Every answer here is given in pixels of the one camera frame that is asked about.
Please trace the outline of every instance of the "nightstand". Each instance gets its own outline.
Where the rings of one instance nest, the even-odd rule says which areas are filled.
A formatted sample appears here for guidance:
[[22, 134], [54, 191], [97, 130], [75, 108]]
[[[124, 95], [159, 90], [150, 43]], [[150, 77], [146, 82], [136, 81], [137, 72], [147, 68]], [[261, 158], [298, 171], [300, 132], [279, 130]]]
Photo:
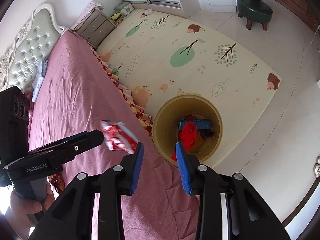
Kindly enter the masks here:
[[95, 9], [76, 33], [95, 49], [116, 26], [99, 9]]

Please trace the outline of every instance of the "green stool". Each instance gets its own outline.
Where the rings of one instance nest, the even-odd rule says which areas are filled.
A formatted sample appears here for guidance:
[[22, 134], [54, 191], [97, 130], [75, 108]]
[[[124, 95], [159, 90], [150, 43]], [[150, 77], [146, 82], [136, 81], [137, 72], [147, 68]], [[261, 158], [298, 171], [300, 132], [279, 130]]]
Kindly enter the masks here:
[[267, 24], [272, 18], [272, 9], [261, 0], [237, 0], [239, 14], [238, 17], [246, 17], [248, 30], [251, 30], [252, 22], [262, 24], [262, 28], [267, 31]]

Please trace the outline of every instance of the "snack wrapper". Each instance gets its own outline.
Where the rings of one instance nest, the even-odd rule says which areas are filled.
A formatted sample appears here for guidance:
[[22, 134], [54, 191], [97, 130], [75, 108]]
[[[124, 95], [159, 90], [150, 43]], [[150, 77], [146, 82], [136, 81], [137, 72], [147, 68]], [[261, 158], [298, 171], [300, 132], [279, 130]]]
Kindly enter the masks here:
[[110, 151], [125, 150], [134, 154], [139, 141], [124, 123], [100, 121], [100, 126]]

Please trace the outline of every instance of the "brown door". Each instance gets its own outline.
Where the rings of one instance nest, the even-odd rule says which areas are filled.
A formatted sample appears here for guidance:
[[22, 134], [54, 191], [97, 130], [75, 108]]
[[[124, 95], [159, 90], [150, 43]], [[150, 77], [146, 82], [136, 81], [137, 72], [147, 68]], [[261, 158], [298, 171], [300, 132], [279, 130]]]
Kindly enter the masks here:
[[311, 9], [305, 0], [276, 0], [283, 6], [292, 11], [302, 21], [306, 23], [314, 32], [317, 30], [318, 23]]

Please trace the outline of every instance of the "tile floor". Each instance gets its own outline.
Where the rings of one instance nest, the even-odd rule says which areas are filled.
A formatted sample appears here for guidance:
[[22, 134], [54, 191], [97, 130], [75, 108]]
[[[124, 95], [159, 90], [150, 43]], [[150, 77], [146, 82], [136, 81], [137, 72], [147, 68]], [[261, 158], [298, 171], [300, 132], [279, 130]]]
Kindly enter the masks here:
[[189, 19], [223, 33], [255, 53], [283, 79], [267, 109], [238, 146], [216, 167], [243, 173], [283, 221], [314, 182], [320, 154], [319, 36], [274, 0], [268, 31], [245, 28], [237, 13], [198, 11]]

